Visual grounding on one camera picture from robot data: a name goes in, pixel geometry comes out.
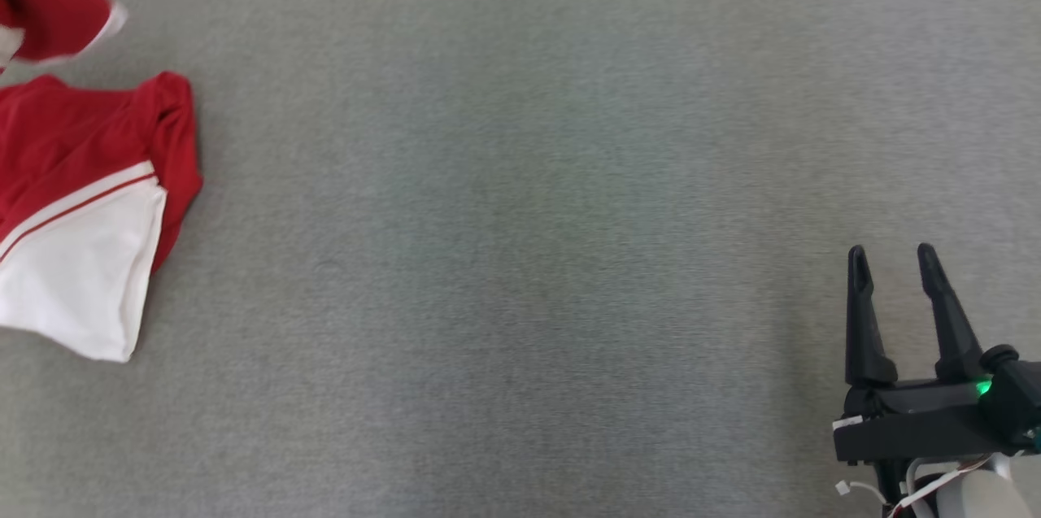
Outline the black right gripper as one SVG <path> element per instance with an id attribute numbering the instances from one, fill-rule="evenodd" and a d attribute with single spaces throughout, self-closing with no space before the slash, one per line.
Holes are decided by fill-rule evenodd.
<path id="1" fill-rule="evenodd" d="M 1008 454 L 1010 444 L 986 421 L 979 399 L 988 380 L 982 348 L 934 247 L 917 247 L 923 292 L 934 316 L 937 380 L 898 381 L 882 346 L 873 274 L 864 247 L 847 257 L 843 414 L 833 424 L 838 461 L 875 464 L 911 459 L 962 459 Z"/>

